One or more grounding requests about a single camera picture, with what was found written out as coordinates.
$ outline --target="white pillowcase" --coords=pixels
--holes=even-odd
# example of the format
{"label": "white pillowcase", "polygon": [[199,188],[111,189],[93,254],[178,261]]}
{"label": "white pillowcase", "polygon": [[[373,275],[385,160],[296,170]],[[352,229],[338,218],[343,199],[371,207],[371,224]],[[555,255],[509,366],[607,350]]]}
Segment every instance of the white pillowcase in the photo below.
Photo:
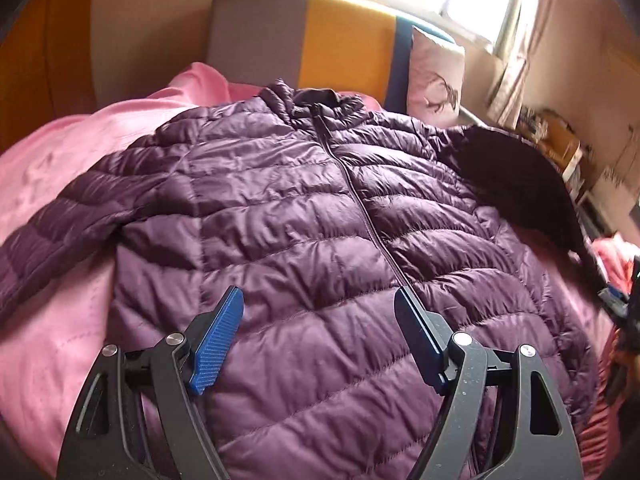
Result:
{"label": "white pillowcase", "polygon": [[460,111],[465,49],[414,27],[406,112],[439,128],[455,126]]}

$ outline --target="pink blanket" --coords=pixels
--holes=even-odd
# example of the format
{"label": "pink blanket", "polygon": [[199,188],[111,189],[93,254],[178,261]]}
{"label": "pink blanket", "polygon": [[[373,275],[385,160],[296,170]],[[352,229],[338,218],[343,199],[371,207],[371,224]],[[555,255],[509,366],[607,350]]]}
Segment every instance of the pink blanket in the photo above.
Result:
{"label": "pink blanket", "polygon": [[[259,90],[194,63],[146,99],[46,124],[0,156],[0,243],[103,155],[188,108],[248,99]],[[382,109],[361,97],[370,110]],[[113,270],[109,250],[88,258],[23,305],[0,332],[0,414],[52,476],[76,397],[104,344]]]}

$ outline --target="curtain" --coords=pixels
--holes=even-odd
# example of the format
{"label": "curtain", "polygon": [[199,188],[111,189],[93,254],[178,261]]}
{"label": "curtain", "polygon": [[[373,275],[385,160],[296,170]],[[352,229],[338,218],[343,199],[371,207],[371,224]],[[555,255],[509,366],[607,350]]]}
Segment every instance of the curtain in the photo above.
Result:
{"label": "curtain", "polygon": [[540,44],[552,1],[522,0],[513,49],[488,111],[501,126],[514,128],[518,121],[530,58]]}

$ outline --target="down jacket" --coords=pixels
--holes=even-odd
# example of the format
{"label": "down jacket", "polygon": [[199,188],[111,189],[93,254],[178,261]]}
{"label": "down jacket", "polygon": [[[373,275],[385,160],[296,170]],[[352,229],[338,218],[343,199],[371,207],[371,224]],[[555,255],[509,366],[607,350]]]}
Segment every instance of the down jacket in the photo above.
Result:
{"label": "down jacket", "polygon": [[[0,249],[0,318],[108,240],[108,339],[125,349],[238,285],[244,317],[204,395],[231,478],[405,478],[441,398],[394,318],[400,285],[486,346],[534,345],[574,426],[590,414],[594,353],[508,220],[599,279],[561,179],[529,145],[278,81],[181,113],[69,184]],[[466,476],[493,409],[487,395]]]}

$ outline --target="orange wall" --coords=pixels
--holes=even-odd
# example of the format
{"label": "orange wall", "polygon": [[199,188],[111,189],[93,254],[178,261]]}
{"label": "orange wall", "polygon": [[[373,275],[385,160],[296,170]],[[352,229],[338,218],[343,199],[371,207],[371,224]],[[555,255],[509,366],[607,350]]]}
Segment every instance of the orange wall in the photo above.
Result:
{"label": "orange wall", "polygon": [[0,153],[56,117],[95,110],[91,0],[29,0],[0,44]]}

